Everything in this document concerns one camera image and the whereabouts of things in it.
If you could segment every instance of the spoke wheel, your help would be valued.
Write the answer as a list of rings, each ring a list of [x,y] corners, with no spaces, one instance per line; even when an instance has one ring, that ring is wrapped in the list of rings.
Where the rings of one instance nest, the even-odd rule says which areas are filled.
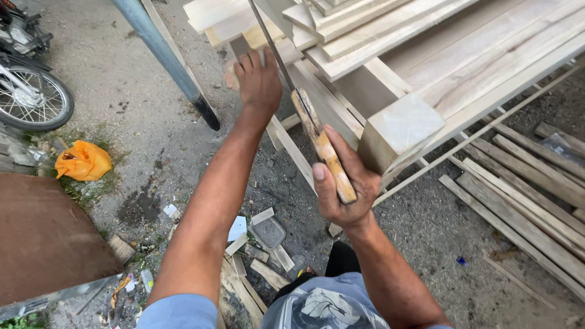
[[[71,118],[73,99],[61,81],[42,70],[24,66],[9,69],[36,97],[0,75],[0,121],[20,129],[44,131],[56,129]]]

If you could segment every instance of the man's right hand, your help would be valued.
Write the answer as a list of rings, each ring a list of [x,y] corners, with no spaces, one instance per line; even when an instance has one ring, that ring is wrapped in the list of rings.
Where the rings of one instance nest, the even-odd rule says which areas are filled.
[[[367,170],[357,153],[347,144],[341,134],[331,126],[324,125],[325,133],[335,149],[341,165],[345,170],[353,188],[356,190],[357,201],[345,205],[337,195],[333,175],[323,163],[313,164],[315,191],[319,196],[319,212],[326,220],[339,225],[345,231],[361,229],[367,225],[371,206],[378,195],[380,175]]]

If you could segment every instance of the plastic container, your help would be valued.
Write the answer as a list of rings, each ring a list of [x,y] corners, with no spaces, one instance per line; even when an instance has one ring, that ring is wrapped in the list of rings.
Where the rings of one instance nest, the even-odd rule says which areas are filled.
[[[248,229],[268,251],[273,251],[287,236],[284,228],[273,217],[268,217],[256,225],[250,222]]]

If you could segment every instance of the motorcycle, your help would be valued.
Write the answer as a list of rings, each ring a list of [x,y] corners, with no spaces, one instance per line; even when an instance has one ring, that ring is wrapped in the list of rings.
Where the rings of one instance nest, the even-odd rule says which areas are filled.
[[[9,0],[0,0],[0,121],[28,131],[61,127],[73,115],[71,92],[39,57],[51,33]]]

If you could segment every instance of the black pole base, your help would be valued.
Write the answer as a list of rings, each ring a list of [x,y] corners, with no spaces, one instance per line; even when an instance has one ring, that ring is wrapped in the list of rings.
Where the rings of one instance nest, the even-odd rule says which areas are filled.
[[[196,101],[192,101],[191,104],[193,104],[197,112],[211,129],[218,131],[221,128],[218,117],[211,110],[211,107],[209,107],[209,104],[207,104],[203,96],[199,97]]]

